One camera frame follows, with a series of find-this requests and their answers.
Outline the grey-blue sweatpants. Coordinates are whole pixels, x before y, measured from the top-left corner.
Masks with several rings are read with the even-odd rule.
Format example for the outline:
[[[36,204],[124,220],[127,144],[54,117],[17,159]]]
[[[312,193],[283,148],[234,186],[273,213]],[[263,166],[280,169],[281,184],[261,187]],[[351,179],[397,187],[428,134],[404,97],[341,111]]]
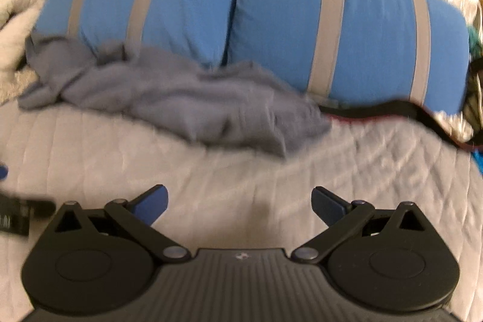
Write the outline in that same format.
[[[121,113],[206,145],[252,147],[285,158],[326,135],[329,119],[307,96],[252,62],[208,69],[153,46],[32,33],[28,65],[38,74],[19,106],[59,101]]]

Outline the grey quilted bedspread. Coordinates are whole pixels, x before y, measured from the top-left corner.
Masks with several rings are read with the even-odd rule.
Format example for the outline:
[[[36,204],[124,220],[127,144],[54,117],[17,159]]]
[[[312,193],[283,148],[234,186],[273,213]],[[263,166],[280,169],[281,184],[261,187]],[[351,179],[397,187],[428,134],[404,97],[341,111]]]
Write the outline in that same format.
[[[380,209],[413,201],[460,265],[451,310],[482,318],[482,177],[472,156],[422,125],[388,118],[334,123],[289,159],[189,144],[121,116],[54,105],[1,107],[8,194],[75,200],[86,209],[169,191],[158,231],[190,248],[293,249],[322,231],[315,186]]]

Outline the white fluffy comforter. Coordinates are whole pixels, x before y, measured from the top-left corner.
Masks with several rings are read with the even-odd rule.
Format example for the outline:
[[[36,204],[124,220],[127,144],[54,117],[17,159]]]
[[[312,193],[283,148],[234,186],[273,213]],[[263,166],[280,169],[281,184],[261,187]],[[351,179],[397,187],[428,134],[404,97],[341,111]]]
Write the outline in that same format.
[[[45,0],[1,0],[1,79],[12,76],[24,56],[30,35]]]

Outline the right blue striped pillow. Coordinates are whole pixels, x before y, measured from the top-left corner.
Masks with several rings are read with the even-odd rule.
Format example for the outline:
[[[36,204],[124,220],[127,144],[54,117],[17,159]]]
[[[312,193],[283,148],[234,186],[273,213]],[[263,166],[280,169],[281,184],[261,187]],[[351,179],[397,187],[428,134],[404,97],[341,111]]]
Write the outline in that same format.
[[[228,61],[243,60],[342,104],[408,99],[454,114],[468,31],[444,0],[237,0]]]

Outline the teal cloth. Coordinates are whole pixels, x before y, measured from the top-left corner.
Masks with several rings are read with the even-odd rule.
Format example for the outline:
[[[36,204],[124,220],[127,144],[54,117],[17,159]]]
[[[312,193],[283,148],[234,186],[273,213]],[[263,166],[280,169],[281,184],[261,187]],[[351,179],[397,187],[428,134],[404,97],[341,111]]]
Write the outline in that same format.
[[[482,43],[473,26],[468,25],[468,46],[471,59],[482,57]]]

